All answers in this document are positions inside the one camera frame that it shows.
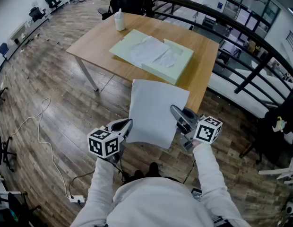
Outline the pale green cutting mat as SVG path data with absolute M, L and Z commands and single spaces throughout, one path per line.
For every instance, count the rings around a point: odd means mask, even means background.
M 175 85 L 184 69 L 188 65 L 189 61 L 192 58 L 193 51 L 187 47 L 184 47 L 180 44 L 172 42 L 170 40 L 164 39 L 164 44 L 170 46 L 178 55 L 179 58 L 177 62 L 172 67 L 159 66 L 154 63 L 150 63 L 148 65 L 142 65 L 141 67 L 133 63 L 129 58 L 130 49 L 146 38 L 148 35 L 133 29 L 130 33 L 128 33 L 122 40 L 120 40 L 116 45 L 114 45 L 109 52 L 114 55 L 120 57 L 121 59 L 131 63 L 132 65 L 141 68 L 159 78 Z

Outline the small black office chair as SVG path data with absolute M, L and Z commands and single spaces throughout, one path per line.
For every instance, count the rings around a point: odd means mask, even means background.
M 50 9 L 57 9 L 61 4 L 61 0 L 45 0 Z
M 32 18 L 33 22 L 36 22 L 45 16 L 45 12 L 41 12 L 39 7 L 33 7 L 30 10 L 29 16 Z

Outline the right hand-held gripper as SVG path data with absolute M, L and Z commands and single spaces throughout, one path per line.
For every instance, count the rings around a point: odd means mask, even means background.
M 180 145 L 189 151 L 193 141 L 198 140 L 206 144 L 213 143 L 222 128 L 223 123 L 212 116 L 201 118 L 191 109 L 184 107 L 180 110 L 175 105 L 170 106 L 170 111 L 177 121 L 176 126 L 181 132 Z

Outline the white board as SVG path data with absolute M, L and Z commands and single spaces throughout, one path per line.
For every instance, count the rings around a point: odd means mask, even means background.
M 284 179 L 284 184 L 293 184 L 293 171 L 290 168 L 274 169 L 274 170 L 260 170 L 259 175 L 278 175 L 277 180 Z

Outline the person's left forearm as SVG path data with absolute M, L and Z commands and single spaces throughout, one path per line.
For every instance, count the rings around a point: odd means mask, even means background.
M 105 208 L 111 205 L 113 200 L 113 176 L 113 164 L 98 158 L 95 163 L 91 186 L 88 190 L 86 206 Z

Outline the long white shelf desk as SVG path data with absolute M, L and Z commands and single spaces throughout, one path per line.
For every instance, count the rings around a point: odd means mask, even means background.
M 5 54 L 5 57 L 9 60 L 25 40 L 46 21 L 48 21 L 47 18 L 42 18 L 32 23 L 30 26 L 28 26 L 27 23 L 21 24 L 7 40 L 8 52 Z

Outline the yellow hanging toy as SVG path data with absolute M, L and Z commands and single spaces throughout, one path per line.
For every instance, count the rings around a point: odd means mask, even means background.
M 284 121 L 281 118 L 281 116 L 278 116 L 275 127 L 272 127 L 273 132 L 278 132 L 278 131 L 283 132 L 283 129 L 285 128 L 286 124 L 287 122 Z

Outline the person's right forearm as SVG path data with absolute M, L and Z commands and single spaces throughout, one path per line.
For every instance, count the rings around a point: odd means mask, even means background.
M 208 209 L 214 207 L 225 209 L 227 206 L 232 206 L 231 196 L 211 146 L 195 140 L 193 141 L 193 154 L 201 185 L 201 201 Z

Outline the black device with screen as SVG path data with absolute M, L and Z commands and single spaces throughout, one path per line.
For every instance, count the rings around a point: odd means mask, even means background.
M 196 199 L 197 201 L 201 202 L 202 198 L 202 191 L 197 188 L 193 188 L 191 191 L 191 194 L 193 195 L 193 198 Z

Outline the white cup with tissue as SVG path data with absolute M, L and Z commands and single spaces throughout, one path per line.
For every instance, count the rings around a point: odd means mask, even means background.
M 117 31 L 125 30 L 124 14 L 121 8 L 119 8 L 119 10 L 114 14 L 114 20 Z

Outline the white table leg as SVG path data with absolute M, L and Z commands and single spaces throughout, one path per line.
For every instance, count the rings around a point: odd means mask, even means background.
M 86 66 L 84 65 L 83 61 L 77 56 L 74 56 L 74 57 L 75 57 L 75 60 L 76 60 L 76 62 L 78 64 L 78 66 L 80 67 L 80 69 L 84 73 L 85 77 L 90 82 L 91 86 L 93 87 L 93 90 L 98 91 L 98 86 L 95 84 L 93 78 L 91 77 L 90 73 L 88 72 L 88 70 L 87 70 Z

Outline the person's black trousers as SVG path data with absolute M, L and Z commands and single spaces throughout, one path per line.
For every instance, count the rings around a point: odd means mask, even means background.
M 159 174 L 159 167 L 156 162 L 149 166 L 146 174 L 137 170 L 133 176 L 129 177 L 122 186 L 172 186 L 182 185 L 179 181 L 170 177 L 163 177 Z

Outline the person's white sweater torso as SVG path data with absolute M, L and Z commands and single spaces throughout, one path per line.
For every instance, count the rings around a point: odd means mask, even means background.
M 214 227 L 209 211 L 186 186 L 163 177 L 123 185 L 113 204 L 108 227 Z

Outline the blue chair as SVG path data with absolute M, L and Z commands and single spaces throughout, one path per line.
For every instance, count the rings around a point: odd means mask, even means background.
M 6 43 L 2 43 L 0 45 L 0 54 L 3 56 L 4 60 L 8 62 L 8 59 L 6 57 L 6 54 L 8 53 L 9 48 L 8 45 Z

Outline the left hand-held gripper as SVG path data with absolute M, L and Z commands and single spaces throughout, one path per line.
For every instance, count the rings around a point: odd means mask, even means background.
M 119 119 L 93 129 L 87 134 L 89 152 L 117 164 L 124 150 L 122 142 L 128 137 L 132 126 L 132 119 Z

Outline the black swivel chair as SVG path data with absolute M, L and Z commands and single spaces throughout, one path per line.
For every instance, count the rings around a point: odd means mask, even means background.
M 0 165 L 3 162 L 3 163 L 6 164 L 6 166 L 9 168 L 9 170 L 11 172 L 14 172 L 14 169 L 12 169 L 10 167 L 8 155 L 17 156 L 17 154 L 16 153 L 12 153 L 12 152 L 8 152 L 8 145 L 9 145 L 9 141 L 10 140 L 13 140 L 13 138 L 11 136 L 9 136 L 6 141 L 2 141 L 1 140 L 1 136 L 0 136 Z

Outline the white power strip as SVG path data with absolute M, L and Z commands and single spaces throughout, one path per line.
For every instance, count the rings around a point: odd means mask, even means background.
M 69 201 L 71 203 L 85 203 L 86 199 L 83 195 L 69 195 Z

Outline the black chair with jacket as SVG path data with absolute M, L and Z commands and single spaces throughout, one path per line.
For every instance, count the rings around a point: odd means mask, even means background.
M 257 164 L 261 163 L 262 156 L 273 164 L 277 163 L 282 152 L 293 148 L 293 143 L 287 143 L 284 139 L 286 134 L 293 131 L 293 88 L 281 105 L 269 110 L 263 118 L 258 119 L 256 131 L 244 124 L 241 124 L 240 128 L 251 134 L 254 142 L 239 155 L 239 158 L 243 158 L 255 149 L 259 154 Z

